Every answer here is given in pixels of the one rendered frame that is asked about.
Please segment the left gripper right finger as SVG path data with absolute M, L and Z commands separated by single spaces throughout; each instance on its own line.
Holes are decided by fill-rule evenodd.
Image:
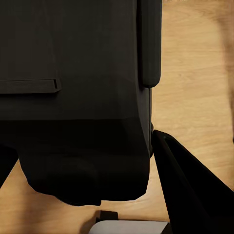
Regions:
M 234 191 L 172 135 L 153 141 L 173 234 L 234 234 Z

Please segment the digital camera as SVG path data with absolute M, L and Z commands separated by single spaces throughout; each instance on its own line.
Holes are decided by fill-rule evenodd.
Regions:
M 162 0 L 0 0 L 0 145 L 73 206 L 144 195 Z

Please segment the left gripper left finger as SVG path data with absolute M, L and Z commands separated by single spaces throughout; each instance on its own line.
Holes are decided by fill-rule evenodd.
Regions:
M 16 149 L 0 145 L 0 188 L 9 176 L 18 159 L 19 157 Z

